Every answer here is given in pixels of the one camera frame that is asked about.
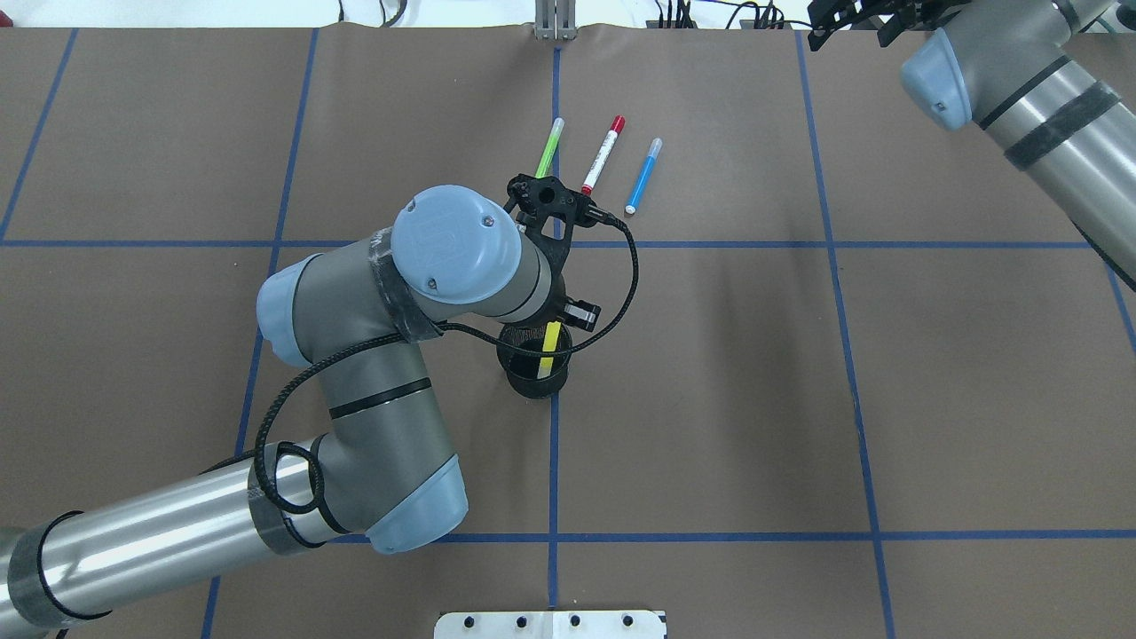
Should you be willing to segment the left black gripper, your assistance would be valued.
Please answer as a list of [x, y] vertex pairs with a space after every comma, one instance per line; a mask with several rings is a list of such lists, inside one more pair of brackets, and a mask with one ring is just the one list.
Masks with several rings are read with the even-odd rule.
[[596, 331], [601, 312], [596, 304], [575, 300], [568, 294], [551, 294], [545, 304], [545, 323], [560, 322], [592, 333]]

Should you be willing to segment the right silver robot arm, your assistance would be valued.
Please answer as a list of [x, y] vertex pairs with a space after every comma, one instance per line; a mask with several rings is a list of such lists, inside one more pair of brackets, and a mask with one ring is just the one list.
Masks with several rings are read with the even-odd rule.
[[901, 85], [942, 128], [969, 122], [1033, 179], [1118, 279], [1135, 269], [1135, 118], [1116, 90], [1066, 53], [1106, 1], [811, 1], [811, 50], [883, 18], [878, 42], [930, 36]]

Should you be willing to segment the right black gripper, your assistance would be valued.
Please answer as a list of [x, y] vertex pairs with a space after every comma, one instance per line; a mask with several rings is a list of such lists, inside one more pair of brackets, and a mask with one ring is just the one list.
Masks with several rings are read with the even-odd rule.
[[933, 31], [952, 20], [968, 1], [810, 1], [808, 44], [819, 51], [832, 33], [847, 26], [877, 30], [880, 48], [908, 31]]

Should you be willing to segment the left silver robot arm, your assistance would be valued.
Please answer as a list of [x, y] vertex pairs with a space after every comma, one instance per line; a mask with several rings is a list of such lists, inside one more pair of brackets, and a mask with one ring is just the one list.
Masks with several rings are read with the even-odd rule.
[[69, 636], [122, 607], [360, 534], [382, 554], [451, 533], [469, 509], [427, 345], [463, 335], [525, 367], [567, 359], [531, 327], [596, 330], [565, 291], [577, 231], [625, 224], [559, 179], [519, 175], [504, 202], [427, 186], [385, 227], [274, 272], [256, 315], [291, 374], [245, 446], [162, 488], [70, 509], [3, 541], [3, 636]]

